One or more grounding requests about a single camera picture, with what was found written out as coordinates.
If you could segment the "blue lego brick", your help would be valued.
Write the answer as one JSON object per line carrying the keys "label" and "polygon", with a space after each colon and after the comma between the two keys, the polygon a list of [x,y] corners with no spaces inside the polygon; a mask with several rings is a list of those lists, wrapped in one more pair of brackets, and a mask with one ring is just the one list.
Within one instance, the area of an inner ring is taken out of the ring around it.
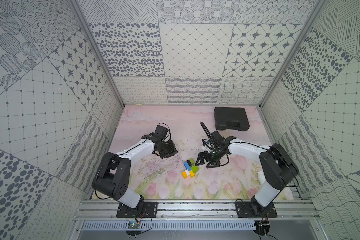
{"label": "blue lego brick", "polygon": [[184,162],[184,166],[185,166],[186,170],[191,171],[192,166],[188,165],[187,161]]}

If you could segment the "yellow lego brick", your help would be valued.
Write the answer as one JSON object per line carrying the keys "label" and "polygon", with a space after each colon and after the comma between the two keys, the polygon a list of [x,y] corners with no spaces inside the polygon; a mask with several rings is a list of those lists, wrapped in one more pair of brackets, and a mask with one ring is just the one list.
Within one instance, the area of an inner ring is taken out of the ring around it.
{"label": "yellow lego brick", "polygon": [[186,170],[185,170],[185,171],[182,172],[182,176],[183,176],[184,179],[186,179],[186,178],[189,177],[190,175],[187,175],[187,174],[186,174]]}

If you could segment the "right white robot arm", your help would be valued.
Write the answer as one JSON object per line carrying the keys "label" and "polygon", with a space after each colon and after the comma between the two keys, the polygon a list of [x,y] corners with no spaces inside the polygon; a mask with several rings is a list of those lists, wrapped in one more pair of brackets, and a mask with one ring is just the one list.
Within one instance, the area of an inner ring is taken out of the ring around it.
{"label": "right white robot arm", "polygon": [[234,136],[224,138],[219,132],[207,134],[208,139],[202,140],[203,152],[199,152],[196,166],[207,165],[207,168],[218,168],[224,164],[220,159],[231,154],[257,161],[262,166],[261,188],[251,198],[253,208],[264,210],[282,190],[299,174],[299,169],[289,154],[280,144],[262,147],[248,143]]}

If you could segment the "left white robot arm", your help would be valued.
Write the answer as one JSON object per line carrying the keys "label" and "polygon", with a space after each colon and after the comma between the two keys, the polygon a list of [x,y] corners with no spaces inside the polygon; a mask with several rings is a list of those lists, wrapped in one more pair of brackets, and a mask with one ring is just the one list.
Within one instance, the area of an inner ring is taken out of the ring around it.
{"label": "left white robot arm", "polygon": [[170,158],[178,153],[172,140],[170,127],[159,123],[153,133],[142,136],[132,147],[119,153],[108,152],[103,155],[92,188],[98,199],[98,193],[106,199],[113,199],[132,211],[142,211],[144,197],[129,187],[133,165],[145,156],[153,154],[161,159]]}

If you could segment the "black plastic tool case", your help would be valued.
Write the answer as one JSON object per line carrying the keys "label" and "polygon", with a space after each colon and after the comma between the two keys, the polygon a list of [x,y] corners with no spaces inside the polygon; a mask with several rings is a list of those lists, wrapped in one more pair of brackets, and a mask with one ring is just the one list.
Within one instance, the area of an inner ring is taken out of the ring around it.
{"label": "black plastic tool case", "polygon": [[246,132],[250,123],[245,108],[215,107],[215,128],[218,131],[237,130]]}

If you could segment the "white plastic pipe fitting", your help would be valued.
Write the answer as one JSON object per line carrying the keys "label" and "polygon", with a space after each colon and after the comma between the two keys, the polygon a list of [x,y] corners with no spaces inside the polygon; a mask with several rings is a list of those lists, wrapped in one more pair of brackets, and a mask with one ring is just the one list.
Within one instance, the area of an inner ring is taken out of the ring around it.
{"label": "white plastic pipe fitting", "polygon": [[264,172],[258,172],[258,180],[260,182],[260,185],[263,185],[266,181]]}

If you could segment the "green circuit board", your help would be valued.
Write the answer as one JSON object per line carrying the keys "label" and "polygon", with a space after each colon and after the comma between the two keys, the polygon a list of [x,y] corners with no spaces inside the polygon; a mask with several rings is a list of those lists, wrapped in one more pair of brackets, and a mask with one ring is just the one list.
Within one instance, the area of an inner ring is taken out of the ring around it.
{"label": "green circuit board", "polygon": [[140,224],[137,222],[129,221],[128,223],[128,229],[139,229]]}

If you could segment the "black round connector box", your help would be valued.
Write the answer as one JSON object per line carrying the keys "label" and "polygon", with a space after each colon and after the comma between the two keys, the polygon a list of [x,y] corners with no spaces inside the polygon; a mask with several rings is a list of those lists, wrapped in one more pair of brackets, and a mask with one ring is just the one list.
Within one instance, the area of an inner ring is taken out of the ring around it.
{"label": "black round connector box", "polygon": [[270,231],[269,221],[255,221],[255,230],[254,232],[259,236],[266,236]]}

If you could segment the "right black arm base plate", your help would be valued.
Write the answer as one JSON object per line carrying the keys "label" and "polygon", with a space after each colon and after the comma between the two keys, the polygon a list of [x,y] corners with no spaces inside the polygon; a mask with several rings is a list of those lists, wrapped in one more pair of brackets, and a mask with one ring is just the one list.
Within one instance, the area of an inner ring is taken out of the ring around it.
{"label": "right black arm base plate", "polygon": [[250,201],[236,199],[234,202],[238,218],[276,218],[278,216],[273,202],[266,207],[252,197]]}

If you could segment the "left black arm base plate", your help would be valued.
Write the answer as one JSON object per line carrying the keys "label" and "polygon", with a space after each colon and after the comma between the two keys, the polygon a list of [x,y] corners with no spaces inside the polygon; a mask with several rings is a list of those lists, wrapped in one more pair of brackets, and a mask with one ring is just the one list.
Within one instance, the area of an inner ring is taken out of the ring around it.
{"label": "left black arm base plate", "polygon": [[117,211],[117,218],[156,218],[157,210],[158,202],[146,202],[144,197],[141,196],[141,199],[135,208],[120,203]]}

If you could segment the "aluminium mounting rail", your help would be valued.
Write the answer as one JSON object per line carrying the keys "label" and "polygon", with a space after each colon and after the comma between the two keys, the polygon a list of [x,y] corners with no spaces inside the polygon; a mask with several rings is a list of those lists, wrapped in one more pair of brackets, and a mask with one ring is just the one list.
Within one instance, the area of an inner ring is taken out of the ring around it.
{"label": "aluminium mounting rail", "polygon": [[[320,216],[312,201],[309,200],[275,200],[268,214],[252,215],[250,210],[242,210],[243,204],[249,201],[216,200],[156,200],[155,207],[143,211],[150,213],[153,220],[319,220]],[[126,207],[115,201],[81,201],[74,220],[114,220],[136,219]]]}

